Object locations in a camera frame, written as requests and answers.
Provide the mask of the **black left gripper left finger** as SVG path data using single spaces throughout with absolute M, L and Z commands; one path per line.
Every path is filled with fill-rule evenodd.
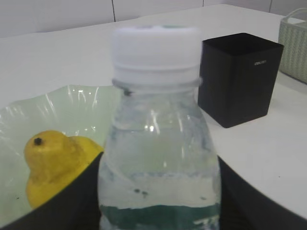
M 29 214 L 1 227 L 2 230 L 98 230 L 97 177 L 99 153 L 66 188 Z

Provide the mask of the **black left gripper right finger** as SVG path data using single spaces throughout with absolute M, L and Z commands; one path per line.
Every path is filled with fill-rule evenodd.
M 307 220 L 272 201 L 221 158 L 223 230 L 305 230 Z

